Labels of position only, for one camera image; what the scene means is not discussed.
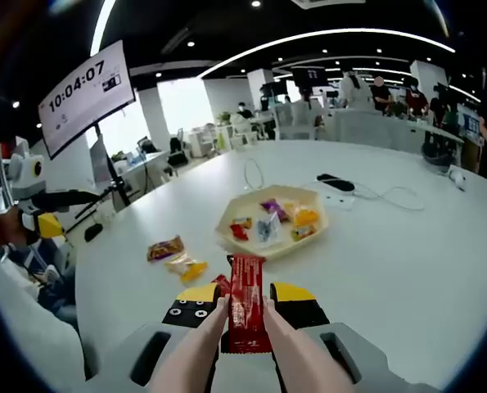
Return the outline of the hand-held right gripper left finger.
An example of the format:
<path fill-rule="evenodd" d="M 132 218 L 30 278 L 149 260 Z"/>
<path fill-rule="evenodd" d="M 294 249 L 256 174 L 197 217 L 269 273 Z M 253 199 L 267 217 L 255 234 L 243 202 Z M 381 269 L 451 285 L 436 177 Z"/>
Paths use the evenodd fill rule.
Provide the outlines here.
<path fill-rule="evenodd" d="M 127 336 L 106 357 L 86 392 L 148 392 L 150 380 L 168 355 L 215 309 L 219 285 L 192 287 L 174 300 L 161 322 L 149 322 Z"/>

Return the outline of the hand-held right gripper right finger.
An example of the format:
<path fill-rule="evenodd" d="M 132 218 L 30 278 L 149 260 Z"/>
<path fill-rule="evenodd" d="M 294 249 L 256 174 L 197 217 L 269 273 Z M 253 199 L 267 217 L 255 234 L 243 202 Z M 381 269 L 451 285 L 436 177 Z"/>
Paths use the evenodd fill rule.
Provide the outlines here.
<path fill-rule="evenodd" d="M 270 284 L 268 339 L 282 392 L 390 392 L 386 355 L 332 323 L 308 290 Z"/>

